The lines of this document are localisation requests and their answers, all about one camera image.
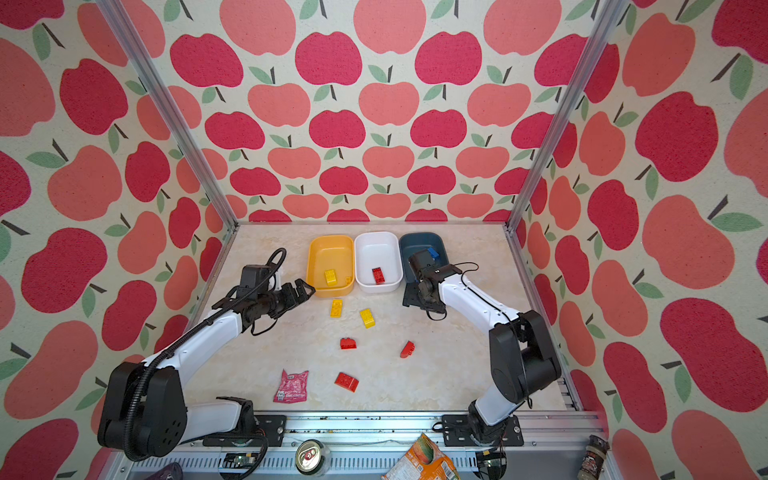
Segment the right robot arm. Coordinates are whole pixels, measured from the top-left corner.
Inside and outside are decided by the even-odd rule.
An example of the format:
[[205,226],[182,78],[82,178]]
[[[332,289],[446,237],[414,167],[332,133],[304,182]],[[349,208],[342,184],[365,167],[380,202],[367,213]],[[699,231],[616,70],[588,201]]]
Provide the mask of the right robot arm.
[[449,308],[488,335],[490,375],[486,392],[467,409],[474,443],[491,446],[505,433],[512,413],[562,375],[548,323],[534,310],[520,312],[488,295],[464,273],[441,268],[405,287],[404,305],[429,314]]

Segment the yellow plastic container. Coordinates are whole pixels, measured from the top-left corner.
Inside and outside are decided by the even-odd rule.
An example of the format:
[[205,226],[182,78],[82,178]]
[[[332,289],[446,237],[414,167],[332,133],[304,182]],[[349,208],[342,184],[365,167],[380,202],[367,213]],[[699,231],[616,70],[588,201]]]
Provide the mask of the yellow plastic container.
[[[329,287],[324,271],[334,269],[338,285]],[[346,235],[320,236],[309,246],[306,282],[316,289],[315,297],[335,298],[351,293],[355,286],[353,239]]]

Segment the white plastic container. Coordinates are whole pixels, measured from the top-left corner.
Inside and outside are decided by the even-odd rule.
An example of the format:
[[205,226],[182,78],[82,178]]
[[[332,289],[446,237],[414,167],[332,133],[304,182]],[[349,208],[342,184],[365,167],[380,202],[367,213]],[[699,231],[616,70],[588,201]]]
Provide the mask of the white plastic container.
[[[389,293],[398,288],[404,277],[399,239],[387,231],[367,232],[354,239],[355,280],[366,294]],[[381,267],[386,283],[376,285],[372,269]]]

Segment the yellow curved lego brick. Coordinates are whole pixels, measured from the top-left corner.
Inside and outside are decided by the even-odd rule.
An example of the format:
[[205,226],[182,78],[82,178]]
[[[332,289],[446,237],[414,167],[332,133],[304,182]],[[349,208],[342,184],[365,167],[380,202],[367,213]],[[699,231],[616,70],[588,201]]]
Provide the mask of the yellow curved lego brick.
[[360,312],[360,317],[366,329],[372,328],[376,325],[374,315],[370,309],[362,310]]

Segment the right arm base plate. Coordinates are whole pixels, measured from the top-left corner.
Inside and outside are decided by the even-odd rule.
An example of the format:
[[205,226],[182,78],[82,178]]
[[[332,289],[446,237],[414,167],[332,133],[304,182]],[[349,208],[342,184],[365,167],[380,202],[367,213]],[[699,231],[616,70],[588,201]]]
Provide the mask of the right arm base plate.
[[441,428],[437,430],[448,447],[522,447],[525,444],[516,416],[510,416],[499,426],[492,427],[489,434],[484,434],[483,441],[473,434],[467,415],[443,415],[439,424]]

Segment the red lego brick angled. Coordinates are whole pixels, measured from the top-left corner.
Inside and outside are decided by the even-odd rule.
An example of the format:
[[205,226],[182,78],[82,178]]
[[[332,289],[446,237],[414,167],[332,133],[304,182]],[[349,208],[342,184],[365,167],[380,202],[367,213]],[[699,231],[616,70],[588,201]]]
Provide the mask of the red lego brick angled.
[[412,341],[407,341],[403,349],[400,352],[400,357],[406,359],[410,357],[415,351],[415,344]]

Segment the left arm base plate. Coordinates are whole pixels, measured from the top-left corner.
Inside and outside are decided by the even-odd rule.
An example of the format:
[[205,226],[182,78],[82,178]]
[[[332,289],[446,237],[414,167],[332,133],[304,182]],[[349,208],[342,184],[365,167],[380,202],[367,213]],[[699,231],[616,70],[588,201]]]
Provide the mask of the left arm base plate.
[[285,433],[287,417],[284,415],[255,415],[245,413],[235,428],[218,432],[203,438],[206,447],[252,448],[259,450],[262,445],[280,447]]

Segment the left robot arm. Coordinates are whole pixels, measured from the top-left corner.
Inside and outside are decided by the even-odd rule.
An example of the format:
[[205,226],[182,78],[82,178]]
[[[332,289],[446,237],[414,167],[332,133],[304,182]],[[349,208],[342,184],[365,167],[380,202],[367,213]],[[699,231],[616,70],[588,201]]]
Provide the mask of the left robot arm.
[[232,340],[244,333],[261,336],[260,319],[278,321],[314,295],[315,288],[302,279],[280,281],[286,256],[280,247],[264,264],[246,266],[239,284],[196,326],[144,360],[125,361],[112,371],[97,430],[100,446],[133,462],[166,456],[181,443],[207,437],[267,447],[251,401],[223,396],[190,405],[184,389]]

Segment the red curved lego brick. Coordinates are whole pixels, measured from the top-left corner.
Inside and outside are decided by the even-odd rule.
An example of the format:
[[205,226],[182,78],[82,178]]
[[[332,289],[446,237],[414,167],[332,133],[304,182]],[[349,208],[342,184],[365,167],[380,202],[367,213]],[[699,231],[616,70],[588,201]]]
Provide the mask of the red curved lego brick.
[[340,340],[340,348],[342,350],[352,350],[357,348],[357,344],[352,338],[342,338]]

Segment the red lego brick front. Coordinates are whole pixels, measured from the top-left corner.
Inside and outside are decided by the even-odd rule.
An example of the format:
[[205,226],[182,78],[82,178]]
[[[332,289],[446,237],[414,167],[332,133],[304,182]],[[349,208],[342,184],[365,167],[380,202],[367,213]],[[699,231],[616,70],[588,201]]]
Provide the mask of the red lego brick front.
[[340,372],[335,381],[334,384],[347,390],[352,393],[354,393],[359,385],[359,380],[349,374],[346,374],[344,372]]

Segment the dark teal plastic container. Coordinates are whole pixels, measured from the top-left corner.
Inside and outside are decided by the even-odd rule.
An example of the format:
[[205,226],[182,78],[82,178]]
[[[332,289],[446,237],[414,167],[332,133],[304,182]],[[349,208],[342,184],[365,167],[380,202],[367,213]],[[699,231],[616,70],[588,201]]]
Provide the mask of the dark teal plastic container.
[[399,248],[405,282],[407,284],[416,281],[415,274],[408,259],[418,251],[432,248],[437,253],[436,262],[438,265],[447,265],[450,263],[442,238],[434,232],[407,233],[399,239]]

